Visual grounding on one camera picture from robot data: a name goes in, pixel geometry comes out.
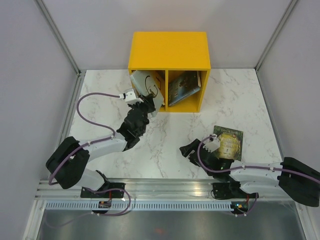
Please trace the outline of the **green Alice Wonderland book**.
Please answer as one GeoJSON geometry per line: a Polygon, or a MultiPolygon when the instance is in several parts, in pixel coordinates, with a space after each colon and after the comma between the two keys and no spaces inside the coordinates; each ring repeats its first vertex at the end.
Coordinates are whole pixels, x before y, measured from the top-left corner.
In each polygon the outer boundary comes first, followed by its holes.
{"type": "Polygon", "coordinates": [[[242,160],[243,131],[215,125],[213,133],[220,141],[220,147],[214,151],[218,159],[242,160]]]}

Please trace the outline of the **clear plastic file folder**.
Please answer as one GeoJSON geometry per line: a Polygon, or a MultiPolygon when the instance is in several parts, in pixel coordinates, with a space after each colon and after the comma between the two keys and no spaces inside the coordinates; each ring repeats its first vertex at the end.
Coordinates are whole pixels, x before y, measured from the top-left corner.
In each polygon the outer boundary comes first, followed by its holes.
{"type": "Polygon", "coordinates": [[[162,107],[163,96],[157,84],[156,71],[154,70],[135,70],[130,75],[130,80],[140,95],[153,96],[155,112],[151,113],[155,117],[162,107]]]}

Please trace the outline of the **yellow notebook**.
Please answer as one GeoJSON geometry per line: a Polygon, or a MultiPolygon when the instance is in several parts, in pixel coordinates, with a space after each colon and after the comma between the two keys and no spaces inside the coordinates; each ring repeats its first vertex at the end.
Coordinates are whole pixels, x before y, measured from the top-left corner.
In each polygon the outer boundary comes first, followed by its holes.
{"type": "Polygon", "coordinates": [[[161,105],[162,108],[166,106],[166,91],[165,91],[165,79],[164,79],[164,72],[157,70],[155,72],[156,80],[157,80],[157,85],[158,88],[163,96],[163,103],[161,105]]]}

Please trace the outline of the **dark Wuthering Heights book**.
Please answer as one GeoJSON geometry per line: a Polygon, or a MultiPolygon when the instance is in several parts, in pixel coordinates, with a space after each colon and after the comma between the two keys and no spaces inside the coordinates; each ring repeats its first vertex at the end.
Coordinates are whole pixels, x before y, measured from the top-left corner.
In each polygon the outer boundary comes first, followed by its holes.
{"type": "Polygon", "coordinates": [[[168,106],[172,107],[201,89],[200,71],[185,71],[168,85],[168,106]]]}

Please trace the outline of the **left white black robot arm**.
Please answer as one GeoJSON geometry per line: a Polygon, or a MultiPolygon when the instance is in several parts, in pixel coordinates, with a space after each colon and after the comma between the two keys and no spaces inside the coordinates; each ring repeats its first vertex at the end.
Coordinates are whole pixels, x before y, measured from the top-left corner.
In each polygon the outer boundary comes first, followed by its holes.
{"type": "Polygon", "coordinates": [[[50,186],[62,189],[81,186],[103,198],[110,190],[107,178],[98,170],[87,169],[94,159],[133,148],[146,132],[148,115],[155,112],[152,95],[140,95],[129,105],[130,110],[118,130],[95,140],[79,141],[73,136],[65,138],[45,166],[50,172],[50,186]]]}

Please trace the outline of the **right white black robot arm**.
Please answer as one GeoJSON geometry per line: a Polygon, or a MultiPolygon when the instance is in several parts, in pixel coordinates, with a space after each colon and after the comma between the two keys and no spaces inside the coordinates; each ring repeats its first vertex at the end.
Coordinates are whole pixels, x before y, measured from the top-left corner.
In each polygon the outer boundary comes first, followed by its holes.
{"type": "Polygon", "coordinates": [[[315,169],[293,157],[256,164],[217,157],[213,151],[217,143],[217,139],[207,137],[179,149],[183,157],[216,180],[211,191],[214,199],[289,197],[299,204],[319,207],[320,173],[315,169]]]}

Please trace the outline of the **yellow wooden two-slot shelf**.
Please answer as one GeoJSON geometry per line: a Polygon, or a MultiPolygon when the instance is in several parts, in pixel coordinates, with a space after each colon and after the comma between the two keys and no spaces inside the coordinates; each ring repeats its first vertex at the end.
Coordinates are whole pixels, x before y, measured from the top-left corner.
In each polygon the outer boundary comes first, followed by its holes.
{"type": "Polygon", "coordinates": [[[201,110],[210,71],[206,32],[137,31],[133,34],[128,72],[163,71],[167,113],[198,113],[201,110]],[[174,106],[168,106],[169,83],[185,71],[200,71],[201,89],[174,106]]]}

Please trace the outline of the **aluminium front rail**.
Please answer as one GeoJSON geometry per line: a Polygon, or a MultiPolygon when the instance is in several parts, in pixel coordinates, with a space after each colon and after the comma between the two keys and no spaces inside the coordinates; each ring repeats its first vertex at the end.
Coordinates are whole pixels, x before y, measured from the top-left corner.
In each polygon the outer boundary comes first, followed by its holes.
{"type": "MultiPolygon", "coordinates": [[[[212,200],[211,191],[217,180],[207,179],[169,179],[169,178],[110,178],[110,182],[124,183],[125,190],[135,200],[212,200]]],[[[250,191],[259,194],[259,201],[292,201],[281,188],[266,183],[250,183],[250,191]]],[[[79,200],[81,187],[62,189],[59,185],[49,185],[41,180],[35,194],[36,200],[79,200]]]]}

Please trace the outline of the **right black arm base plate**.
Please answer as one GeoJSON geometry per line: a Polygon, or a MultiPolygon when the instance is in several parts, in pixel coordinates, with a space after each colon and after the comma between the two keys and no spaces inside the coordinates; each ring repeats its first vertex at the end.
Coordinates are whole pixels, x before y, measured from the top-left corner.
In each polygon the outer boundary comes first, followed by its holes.
{"type": "Polygon", "coordinates": [[[254,199],[256,192],[247,193],[241,188],[239,182],[215,182],[212,183],[213,198],[216,200],[230,200],[230,199],[254,199]]]}

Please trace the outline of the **left aluminium frame post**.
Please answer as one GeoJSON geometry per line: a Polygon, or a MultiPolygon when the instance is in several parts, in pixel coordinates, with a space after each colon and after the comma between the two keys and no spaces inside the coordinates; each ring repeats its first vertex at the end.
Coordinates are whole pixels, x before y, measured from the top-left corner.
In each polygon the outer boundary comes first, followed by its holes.
{"type": "Polygon", "coordinates": [[[81,75],[81,70],[76,63],[69,47],[67,46],[59,28],[57,27],[48,7],[46,6],[45,2],[43,0],[34,0],[34,3],[38,7],[40,13],[44,17],[48,27],[50,28],[53,36],[55,37],[57,43],[59,44],[60,48],[62,49],[65,57],[67,58],[68,62],[70,63],[73,71],[75,74],[79,77],[81,75]]]}

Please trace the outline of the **aluminium frame post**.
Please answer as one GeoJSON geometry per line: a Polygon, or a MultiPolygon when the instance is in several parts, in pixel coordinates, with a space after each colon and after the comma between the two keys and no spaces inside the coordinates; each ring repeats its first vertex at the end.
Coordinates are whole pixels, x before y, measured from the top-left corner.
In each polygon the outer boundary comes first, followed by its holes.
{"type": "Polygon", "coordinates": [[[290,0],[288,6],[286,7],[284,13],[282,14],[278,24],[276,25],[274,31],[271,34],[262,54],[260,55],[257,64],[255,65],[254,69],[256,72],[260,70],[262,67],[268,53],[270,52],[271,48],[273,47],[274,43],[276,42],[277,38],[279,37],[280,33],[282,32],[283,28],[289,21],[290,16],[294,12],[299,0],[290,0]]]}
{"type": "Polygon", "coordinates": [[[50,28],[53,36],[55,37],[57,43],[59,44],[60,48],[62,49],[65,57],[67,58],[68,62],[70,63],[73,71],[75,74],[79,77],[81,75],[81,70],[76,63],[69,47],[67,46],[59,28],[57,27],[48,7],[46,6],[45,2],[43,0],[34,0],[34,3],[38,7],[40,13],[44,17],[48,27],[50,28]]]}

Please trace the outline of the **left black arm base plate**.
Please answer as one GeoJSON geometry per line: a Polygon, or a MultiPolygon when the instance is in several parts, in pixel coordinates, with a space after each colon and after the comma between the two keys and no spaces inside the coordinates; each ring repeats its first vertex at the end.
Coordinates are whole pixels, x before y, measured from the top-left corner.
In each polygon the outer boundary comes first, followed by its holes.
{"type": "Polygon", "coordinates": [[[123,182],[109,182],[102,185],[98,190],[90,191],[82,187],[80,197],[90,199],[121,199],[124,197],[124,192],[120,191],[125,189],[123,182]]]}

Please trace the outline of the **right aluminium frame post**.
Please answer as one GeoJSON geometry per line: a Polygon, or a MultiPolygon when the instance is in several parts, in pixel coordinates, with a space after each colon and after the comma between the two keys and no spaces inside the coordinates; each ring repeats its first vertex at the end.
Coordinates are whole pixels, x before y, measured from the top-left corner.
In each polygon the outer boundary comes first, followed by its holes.
{"type": "Polygon", "coordinates": [[[276,42],[277,38],[279,37],[280,33],[282,32],[283,28],[289,21],[290,16],[294,12],[299,0],[290,0],[288,6],[286,7],[284,13],[282,14],[278,24],[276,25],[274,31],[271,34],[262,54],[260,55],[257,64],[255,65],[254,69],[256,72],[260,70],[262,67],[268,53],[270,52],[271,48],[273,47],[274,43],[276,42]]]}

